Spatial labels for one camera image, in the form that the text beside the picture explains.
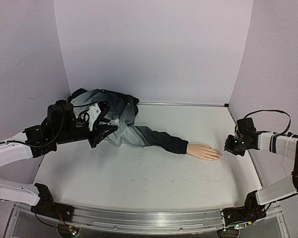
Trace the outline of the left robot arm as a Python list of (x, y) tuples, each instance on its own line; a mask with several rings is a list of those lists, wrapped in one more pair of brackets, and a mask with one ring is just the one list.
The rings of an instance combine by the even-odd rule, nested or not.
[[(0, 167), (55, 152), (59, 144), (87, 140), (94, 148), (118, 129), (106, 119), (110, 111), (108, 102), (87, 104), (85, 108), (75, 115), (76, 107), (70, 102), (59, 100), (50, 105), (40, 125), (0, 142)], [(0, 178), (0, 199), (37, 206), (48, 217), (57, 212), (48, 187), (40, 183), (22, 184)]]

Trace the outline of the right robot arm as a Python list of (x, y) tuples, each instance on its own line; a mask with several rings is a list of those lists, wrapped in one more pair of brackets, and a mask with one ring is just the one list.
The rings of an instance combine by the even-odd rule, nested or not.
[(241, 207), (221, 211), (226, 227), (255, 222), (266, 217), (272, 203), (298, 195), (298, 135), (287, 132), (257, 131), (252, 118), (236, 122), (235, 135), (229, 135), (224, 149), (234, 155), (244, 156), (247, 150), (260, 150), (294, 160), (294, 168), (288, 177), (247, 194)]

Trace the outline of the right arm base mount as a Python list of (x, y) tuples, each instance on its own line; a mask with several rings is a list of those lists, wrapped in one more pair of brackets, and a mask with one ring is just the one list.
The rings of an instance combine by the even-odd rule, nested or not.
[(266, 205), (260, 205), (256, 198), (256, 192), (247, 194), (244, 205), (240, 207), (224, 208), (221, 216), (224, 218), (226, 228), (241, 223), (255, 222), (266, 217)]

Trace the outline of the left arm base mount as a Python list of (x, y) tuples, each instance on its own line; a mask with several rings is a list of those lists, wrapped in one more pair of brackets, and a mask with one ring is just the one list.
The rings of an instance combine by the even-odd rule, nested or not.
[(46, 185), (35, 183), (34, 186), (38, 189), (39, 201), (35, 206), (31, 206), (32, 213), (64, 222), (72, 221), (75, 210), (73, 206), (55, 202)]

